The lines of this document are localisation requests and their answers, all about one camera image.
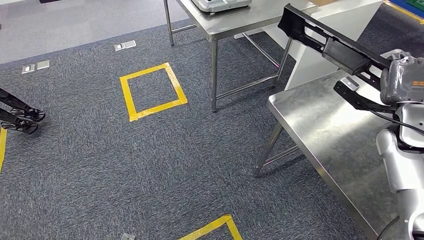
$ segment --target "yellow floor tape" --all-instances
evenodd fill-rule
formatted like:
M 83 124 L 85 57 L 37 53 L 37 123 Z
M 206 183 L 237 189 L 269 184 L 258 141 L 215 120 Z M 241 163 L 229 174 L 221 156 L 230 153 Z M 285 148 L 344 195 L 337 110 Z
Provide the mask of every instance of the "yellow floor tape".
M 166 73 L 168 74 L 169 79 L 171 80 L 172 86 L 176 92 L 176 95 L 178 97 L 177 100 L 174 101 L 170 101 L 164 104 L 161 104 L 159 106 L 155 106 L 140 112 L 136 112 L 136 107 L 134 106 L 134 101 L 133 101 L 133 97 L 131 96 L 131 92 L 130 92 L 130 86 L 128 85 L 128 80 L 136 78 L 136 77 L 140 77 L 142 75 L 146 75 L 155 71 L 158 71 L 160 69 L 165 69 Z M 159 66 L 154 66 L 142 71 L 138 71 L 135 73 L 131 73 L 129 75 L 126 76 L 122 76 L 119 78 L 120 79 L 120 84 L 122 86 L 122 91 L 123 91 L 123 97 L 125 99 L 125 103 L 126 103 L 126 108 L 128 109 L 128 115 L 129 115 L 129 121 L 135 121 L 139 118 L 145 117 L 147 115 L 150 114 L 154 114 L 166 109 L 170 109 L 173 108 L 175 106 L 178 105 L 182 105 L 182 104 L 186 104 L 187 103 L 187 98 L 186 95 L 183 92 L 183 88 L 181 87 L 180 83 L 177 80 L 177 77 L 174 74 L 174 71 L 172 70 L 170 64 L 168 62 L 161 64 Z
M 232 238 L 234 240 L 242 240 L 242 236 L 240 235 L 239 231 L 237 230 L 236 224 L 233 221 L 233 218 L 231 217 L 231 215 L 226 214 L 218 219 L 216 219 L 215 221 L 208 223 L 207 225 L 205 225 L 204 227 L 186 235 L 183 236 L 182 238 L 180 238 L 179 240 L 196 240 L 210 232 L 212 232 L 213 230 L 221 227 L 222 225 L 226 224 L 229 232 L 232 235 Z
M 7 135 L 8 135 L 8 131 L 0 127 L 0 173 L 2 172 L 3 160 L 5 160 Z
M 399 6 L 397 6 L 397 5 L 393 4 L 393 3 L 391 3 L 391 2 L 390 2 L 390 1 L 388 1 L 388 0 L 385 0 L 385 1 L 384 1 L 384 3 L 385 3 L 387 6 L 390 6 L 390 7 L 392 7 L 392 8 L 394 8 L 394 9 L 398 10 L 399 12 L 401 12 L 401 13 L 403 13 L 403 14 L 408 15 L 409 17 L 411 17 L 411 18 L 413 18 L 413 19 L 415 19 L 415 20 L 418 20 L 418 21 L 419 21 L 419 24 L 424 24 L 424 19 L 422 19 L 421 17 L 419 17 L 419 16 L 417 16 L 417 15 L 413 14 L 412 12 L 410 12 L 410 11 L 408 11 L 408 10 L 405 10 L 405 9 L 403 9 L 403 8 L 399 7 Z

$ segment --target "stainless steel table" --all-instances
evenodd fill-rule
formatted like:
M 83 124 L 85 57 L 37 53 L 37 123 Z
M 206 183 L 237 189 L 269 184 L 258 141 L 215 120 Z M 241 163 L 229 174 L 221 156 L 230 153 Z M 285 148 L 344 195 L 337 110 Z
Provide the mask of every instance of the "stainless steel table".
M 179 29 L 172 30 L 171 19 L 168 8 L 168 0 L 163 0 L 165 5 L 165 14 L 168 24 L 169 41 L 171 46 L 174 45 L 173 34 L 182 32 L 184 30 L 192 29 L 197 27 L 203 34 L 203 36 L 212 42 L 212 112 L 217 110 L 217 99 L 224 98 L 231 94 L 237 93 L 241 90 L 250 88 L 257 84 L 265 81 L 274 79 L 273 84 L 276 85 L 278 81 L 279 73 L 283 68 L 284 62 L 287 59 L 292 40 L 289 39 L 287 46 L 284 50 L 283 58 L 281 63 L 276 62 L 271 56 L 269 56 L 263 49 L 261 49 L 256 43 L 252 41 L 247 34 L 243 34 L 247 31 L 255 30 L 272 24 L 276 24 L 280 21 L 283 15 L 283 9 L 286 4 L 292 4 L 295 8 L 311 14 L 316 11 L 317 6 L 307 0 L 253 0 L 252 3 L 247 7 L 236 8 L 228 11 L 217 12 L 215 14 L 209 14 L 200 11 L 192 2 L 192 0 L 176 0 L 179 5 L 185 10 L 195 25 L 185 26 Z M 262 78 L 252 83 L 246 84 L 234 90 L 230 90 L 226 93 L 217 95 L 217 67 L 218 67 L 218 40 L 232 37 L 236 34 L 243 34 L 266 58 L 268 58 L 277 68 L 278 72 L 272 76 Z
M 396 195 L 390 192 L 376 146 L 377 134 L 390 123 L 371 112 L 354 109 L 333 90 L 345 76 L 348 74 L 339 70 L 269 97 L 268 108 L 278 123 L 254 173 L 257 175 L 262 164 L 268 163 L 269 150 L 284 128 L 367 236 L 375 239 L 376 233 L 397 216 Z M 381 103 L 377 90 L 351 77 L 359 83 L 360 95 Z M 395 239 L 396 228 L 393 226 L 394 234 L 384 239 Z

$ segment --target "gray carpet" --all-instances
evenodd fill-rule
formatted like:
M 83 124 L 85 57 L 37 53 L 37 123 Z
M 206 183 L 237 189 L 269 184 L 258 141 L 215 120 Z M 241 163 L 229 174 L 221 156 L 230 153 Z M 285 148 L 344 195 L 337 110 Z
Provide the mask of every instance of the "gray carpet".
M 376 33 L 390 29 L 388 14 L 398 28 L 414 26 L 383 6 L 360 41 L 379 53 L 415 50 Z M 252 38 L 281 58 L 266 34 Z M 113 44 L 130 40 L 137 47 L 114 52 Z M 276 71 L 246 39 L 219 47 L 218 92 Z M 44 59 L 50 68 L 21 74 Z M 188 103 L 129 122 L 119 77 L 165 62 Z M 170 47 L 159 26 L 0 65 L 1 87 L 47 113 L 33 135 L 8 132 L 0 239 L 178 239 L 224 214 L 246 240 L 366 239 L 300 152 L 252 177 L 276 123 L 267 98 L 284 83 L 219 100 L 211 113 L 210 63 L 210 44 L 196 29 L 176 34 Z M 291 58 L 284 79 L 293 66 Z M 175 97 L 163 71 L 129 86 L 138 111 Z M 283 132 L 273 154 L 292 145 Z M 232 238 L 223 226 L 202 239 Z

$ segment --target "floor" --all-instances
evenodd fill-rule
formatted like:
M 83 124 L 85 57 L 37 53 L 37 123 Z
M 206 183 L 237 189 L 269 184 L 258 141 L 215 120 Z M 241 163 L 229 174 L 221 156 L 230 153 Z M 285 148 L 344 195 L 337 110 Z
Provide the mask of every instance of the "floor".
M 0 64 L 166 24 L 162 0 L 24 0 L 0 5 Z M 171 20 L 187 19 L 175 0 Z

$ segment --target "black robot leg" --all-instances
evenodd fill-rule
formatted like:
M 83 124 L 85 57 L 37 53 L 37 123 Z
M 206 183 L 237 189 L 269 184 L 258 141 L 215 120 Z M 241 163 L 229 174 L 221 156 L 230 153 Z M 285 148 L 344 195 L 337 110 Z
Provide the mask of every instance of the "black robot leg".
M 34 133 L 39 125 L 33 121 L 21 119 L 12 113 L 0 108 L 1 127 L 7 130 L 15 130 L 26 134 Z
M 40 122 L 46 114 L 36 108 L 32 108 L 17 97 L 0 88 L 0 102 L 11 106 L 13 109 L 10 113 L 16 117 L 29 120 L 32 122 Z

